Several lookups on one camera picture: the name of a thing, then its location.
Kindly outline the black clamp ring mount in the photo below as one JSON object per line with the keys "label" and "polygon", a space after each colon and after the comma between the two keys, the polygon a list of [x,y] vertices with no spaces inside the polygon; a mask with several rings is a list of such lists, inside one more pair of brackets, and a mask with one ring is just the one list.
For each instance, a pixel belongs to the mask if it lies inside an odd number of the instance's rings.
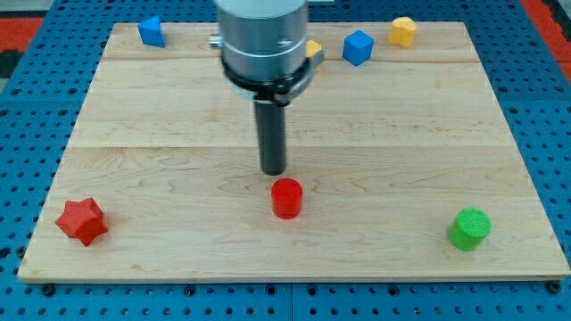
{"label": "black clamp ring mount", "polygon": [[319,50],[306,57],[293,73],[275,80],[253,80],[240,76],[220,58],[223,73],[230,87],[242,98],[255,103],[287,106],[311,83],[316,68],[324,61],[325,51]]}

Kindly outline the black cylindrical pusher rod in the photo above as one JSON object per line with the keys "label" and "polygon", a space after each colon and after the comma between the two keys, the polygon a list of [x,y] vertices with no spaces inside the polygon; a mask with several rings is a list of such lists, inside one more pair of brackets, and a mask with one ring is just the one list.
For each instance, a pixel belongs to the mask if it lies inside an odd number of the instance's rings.
{"label": "black cylindrical pusher rod", "polygon": [[254,113],[258,134],[261,170],[277,176],[286,170],[286,126],[283,107],[255,103]]}

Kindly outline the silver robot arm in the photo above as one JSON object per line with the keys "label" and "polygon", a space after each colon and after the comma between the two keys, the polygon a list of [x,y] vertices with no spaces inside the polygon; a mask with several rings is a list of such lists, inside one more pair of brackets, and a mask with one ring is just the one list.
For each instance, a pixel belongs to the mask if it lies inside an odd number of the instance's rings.
{"label": "silver robot arm", "polygon": [[306,0],[215,0],[219,32],[209,36],[220,50],[225,78],[252,102],[261,170],[286,170],[285,107],[310,84],[324,61],[308,37]]}

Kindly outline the yellow block behind arm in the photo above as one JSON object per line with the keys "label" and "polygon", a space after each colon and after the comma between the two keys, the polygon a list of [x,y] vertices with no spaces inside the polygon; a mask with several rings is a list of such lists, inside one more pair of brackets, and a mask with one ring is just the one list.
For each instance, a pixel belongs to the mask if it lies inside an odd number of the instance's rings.
{"label": "yellow block behind arm", "polygon": [[314,40],[306,42],[306,57],[313,58],[322,50],[322,45]]}

